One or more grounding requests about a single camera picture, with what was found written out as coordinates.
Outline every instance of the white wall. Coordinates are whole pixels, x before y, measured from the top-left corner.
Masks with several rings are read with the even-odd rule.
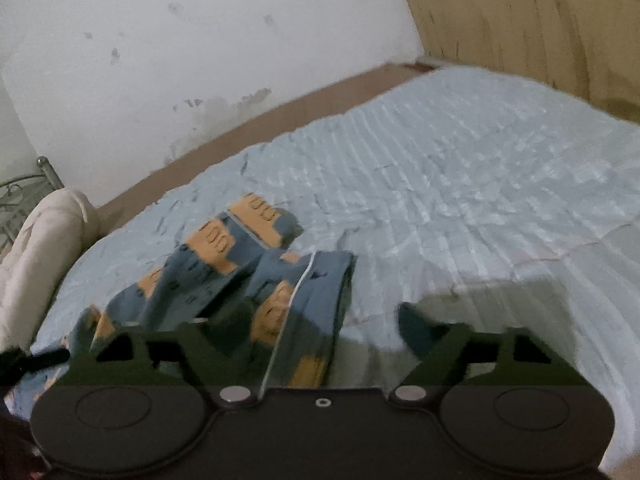
[[[270,108],[423,54],[405,0],[0,0],[31,143],[100,205]]]
[[[0,80],[0,182],[36,171],[36,150],[24,133],[14,104]]]

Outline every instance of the metal bed frame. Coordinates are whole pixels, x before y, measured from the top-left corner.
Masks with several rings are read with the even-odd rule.
[[[38,173],[0,182],[0,253],[15,242],[24,221],[40,200],[65,187],[46,156],[39,156],[36,163]]]

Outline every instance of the mattress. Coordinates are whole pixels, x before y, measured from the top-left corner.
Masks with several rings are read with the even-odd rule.
[[[603,467],[640,447],[640,128],[515,76],[446,68],[251,146],[168,192],[71,269],[33,350],[160,266],[248,192],[292,249],[357,255],[331,386],[395,386],[416,361],[403,301],[447,322],[527,326],[612,404]]]

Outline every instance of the silver screw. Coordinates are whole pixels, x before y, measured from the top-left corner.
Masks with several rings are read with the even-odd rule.
[[[427,392],[421,386],[398,386],[394,393],[404,402],[420,402],[427,396]]]
[[[325,397],[321,397],[320,399],[316,399],[316,406],[318,408],[328,408],[332,405],[331,399],[327,399]]]
[[[251,390],[244,386],[227,386],[220,390],[220,398],[229,404],[243,402],[251,397]]]

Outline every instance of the blue and orange garment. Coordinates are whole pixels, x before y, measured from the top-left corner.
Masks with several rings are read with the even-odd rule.
[[[249,194],[103,312],[87,308],[58,346],[73,357],[99,352],[121,326],[171,331],[200,319],[207,339],[238,370],[238,384],[316,388],[342,325],[354,256],[286,251],[298,231],[292,214]],[[66,370],[25,377],[9,399],[12,412],[28,418],[35,400]]]

